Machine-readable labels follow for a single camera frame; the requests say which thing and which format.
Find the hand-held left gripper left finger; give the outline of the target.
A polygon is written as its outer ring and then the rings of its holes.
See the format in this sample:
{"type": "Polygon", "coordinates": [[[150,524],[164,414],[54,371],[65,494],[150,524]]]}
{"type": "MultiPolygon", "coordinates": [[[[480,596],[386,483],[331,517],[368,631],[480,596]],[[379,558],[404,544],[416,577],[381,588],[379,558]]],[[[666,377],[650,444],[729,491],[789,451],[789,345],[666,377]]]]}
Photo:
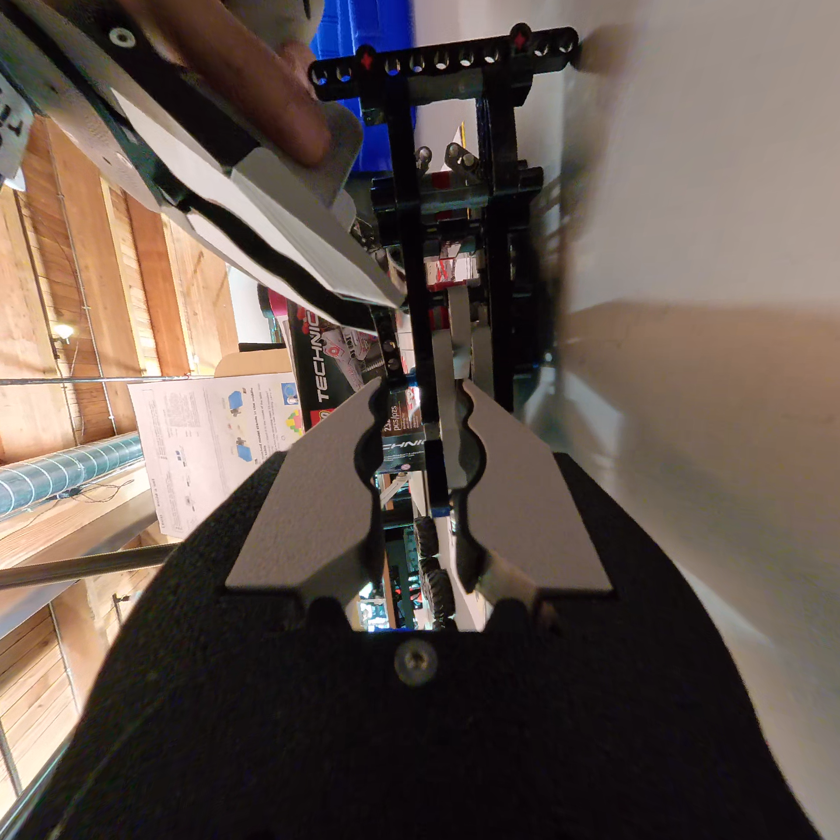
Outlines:
{"type": "Polygon", "coordinates": [[[375,485],[384,454],[387,386],[377,377],[283,454],[226,588],[289,595],[307,608],[347,608],[382,577],[382,504],[375,485]]]}

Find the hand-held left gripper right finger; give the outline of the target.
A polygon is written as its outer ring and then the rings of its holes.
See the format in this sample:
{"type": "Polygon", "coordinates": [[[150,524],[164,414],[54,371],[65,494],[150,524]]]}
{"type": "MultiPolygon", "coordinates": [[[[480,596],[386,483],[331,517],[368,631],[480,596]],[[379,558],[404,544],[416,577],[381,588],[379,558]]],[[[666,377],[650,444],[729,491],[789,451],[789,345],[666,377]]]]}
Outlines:
{"type": "Polygon", "coordinates": [[[455,494],[456,570],[488,603],[613,592],[553,451],[473,381],[462,438],[477,462],[455,494]]]}

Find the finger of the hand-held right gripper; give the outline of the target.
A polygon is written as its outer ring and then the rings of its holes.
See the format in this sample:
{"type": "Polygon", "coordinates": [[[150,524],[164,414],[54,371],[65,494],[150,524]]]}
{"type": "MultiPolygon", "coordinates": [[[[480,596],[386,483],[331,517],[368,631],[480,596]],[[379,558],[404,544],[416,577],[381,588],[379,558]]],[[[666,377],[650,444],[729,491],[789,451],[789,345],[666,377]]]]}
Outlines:
{"type": "Polygon", "coordinates": [[[296,260],[268,245],[246,223],[226,210],[190,210],[185,219],[205,244],[226,261],[289,301],[339,326],[374,332],[369,306],[340,297],[296,260]]]}
{"type": "Polygon", "coordinates": [[[397,310],[405,305],[405,292],[281,155],[258,143],[226,171],[217,154],[202,147],[141,88],[112,87],[112,100],[161,167],[153,184],[175,192],[171,203],[185,218],[190,210],[229,211],[340,297],[370,308],[397,310]]]}

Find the grey red brick truck model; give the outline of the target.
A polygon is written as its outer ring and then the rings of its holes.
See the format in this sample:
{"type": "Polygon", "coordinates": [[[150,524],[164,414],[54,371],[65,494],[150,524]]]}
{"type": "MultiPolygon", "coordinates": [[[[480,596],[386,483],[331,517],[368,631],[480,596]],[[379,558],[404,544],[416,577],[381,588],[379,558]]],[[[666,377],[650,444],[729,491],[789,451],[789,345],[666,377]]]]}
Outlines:
{"type": "Polygon", "coordinates": [[[442,387],[455,374],[437,373],[433,315],[442,292],[431,290],[425,258],[432,246],[474,241],[483,258],[477,292],[467,292],[488,316],[491,395],[512,410],[516,378],[539,364],[537,269],[527,243],[530,206],[543,189],[543,170],[519,158],[515,110],[535,76],[560,72],[579,49],[574,28],[533,31],[516,24],[509,35],[424,48],[316,60],[309,67],[322,102],[358,99],[367,125],[388,131],[392,172],[371,182],[381,244],[398,247],[406,279],[414,380],[425,426],[442,423],[442,387]],[[422,174],[415,156],[412,109],[449,100],[476,105],[477,163],[455,153],[445,173],[422,174]]]}

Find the grey desk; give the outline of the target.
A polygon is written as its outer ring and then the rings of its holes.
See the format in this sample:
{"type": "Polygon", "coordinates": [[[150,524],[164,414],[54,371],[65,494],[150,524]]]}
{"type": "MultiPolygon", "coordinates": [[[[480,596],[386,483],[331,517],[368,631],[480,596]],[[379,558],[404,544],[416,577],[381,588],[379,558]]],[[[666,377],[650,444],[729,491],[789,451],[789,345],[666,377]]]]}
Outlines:
{"type": "Polygon", "coordinates": [[[555,315],[524,421],[680,567],[838,838],[838,2],[415,2],[568,25],[520,153],[555,315]]]}

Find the person's right hand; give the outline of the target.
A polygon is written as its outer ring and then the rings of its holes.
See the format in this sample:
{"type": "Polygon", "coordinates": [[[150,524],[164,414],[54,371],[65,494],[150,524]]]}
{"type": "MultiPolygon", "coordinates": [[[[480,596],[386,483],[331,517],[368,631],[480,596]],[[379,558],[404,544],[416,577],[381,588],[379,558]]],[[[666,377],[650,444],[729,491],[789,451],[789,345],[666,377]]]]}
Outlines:
{"type": "Polygon", "coordinates": [[[331,134],[308,78],[308,48],[274,51],[217,1],[128,1],[122,7],[175,60],[296,162],[322,163],[331,134]]]}

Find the printed instruction sign board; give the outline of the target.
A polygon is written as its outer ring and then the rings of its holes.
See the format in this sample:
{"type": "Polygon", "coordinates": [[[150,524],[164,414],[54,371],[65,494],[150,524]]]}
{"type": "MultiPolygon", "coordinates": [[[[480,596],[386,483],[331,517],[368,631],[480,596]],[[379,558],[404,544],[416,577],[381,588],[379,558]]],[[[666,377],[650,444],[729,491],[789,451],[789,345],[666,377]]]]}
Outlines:
{"type": "Polygon", "coordinates": [[[288,350],[223,357],[213,376],[129,385],[157,522],[185,539],[303,436],[288,350]]]}

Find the black toy set box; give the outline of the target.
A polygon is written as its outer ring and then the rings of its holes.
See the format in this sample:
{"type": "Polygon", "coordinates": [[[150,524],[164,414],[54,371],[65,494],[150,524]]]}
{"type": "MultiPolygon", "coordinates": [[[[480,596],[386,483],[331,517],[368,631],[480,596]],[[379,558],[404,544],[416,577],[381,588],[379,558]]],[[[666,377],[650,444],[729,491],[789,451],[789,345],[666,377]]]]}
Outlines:
{"type": "MultiPolygon", "coordinates": [[[[306,431],[374,379],[385,378],[378,339],[340,327],[295,302],[287,304],[290,357],[306,431]]],[[[382,430],[382,474],[426,468],[419,390],[410,381],[392,392],[382,430]]]]}

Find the blue plastic bin square tag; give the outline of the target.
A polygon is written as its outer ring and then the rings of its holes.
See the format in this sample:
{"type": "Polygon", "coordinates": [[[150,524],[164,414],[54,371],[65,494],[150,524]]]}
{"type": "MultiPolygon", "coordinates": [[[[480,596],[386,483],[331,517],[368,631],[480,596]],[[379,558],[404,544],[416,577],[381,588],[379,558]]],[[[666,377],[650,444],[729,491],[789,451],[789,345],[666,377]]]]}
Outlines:
{"type": "MultiPolygon", "coordinates": [[[[368,45],[378,52],[415,45],[413,4],[409,1],[325,1],[321,22],[311,38],[316,60],[354,56],[368,45]]],[[[388,129],[384,124],[362,125],[364,139],[352,176],[382,176],[392,170],[388,129]]]]}

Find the metal pipe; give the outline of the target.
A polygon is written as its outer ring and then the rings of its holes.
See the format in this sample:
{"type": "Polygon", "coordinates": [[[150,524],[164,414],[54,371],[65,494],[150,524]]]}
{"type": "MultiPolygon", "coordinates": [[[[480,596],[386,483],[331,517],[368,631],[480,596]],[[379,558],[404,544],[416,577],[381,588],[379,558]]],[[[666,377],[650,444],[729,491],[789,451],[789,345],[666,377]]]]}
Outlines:
{"type": "Polygon", "coordinates": [[[68,560],[21,564],[1,571],[1,590],[67,583],[86,578],[155,568],[175,551],[174,543],[154,544],[68,560]]]}

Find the spiral metal duct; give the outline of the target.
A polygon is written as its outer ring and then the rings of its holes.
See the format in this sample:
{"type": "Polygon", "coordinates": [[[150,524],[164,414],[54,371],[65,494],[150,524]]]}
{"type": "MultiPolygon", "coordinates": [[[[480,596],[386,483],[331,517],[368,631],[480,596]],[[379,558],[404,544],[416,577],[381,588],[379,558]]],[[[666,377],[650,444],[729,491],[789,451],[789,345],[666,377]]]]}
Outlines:
{"type": "Polygon", "coordinates": [[[1,468],[1,521],[50,501],[110,501],[132,479],[113,474],[143,463],[140,436],[123,434],[1,468]]]}

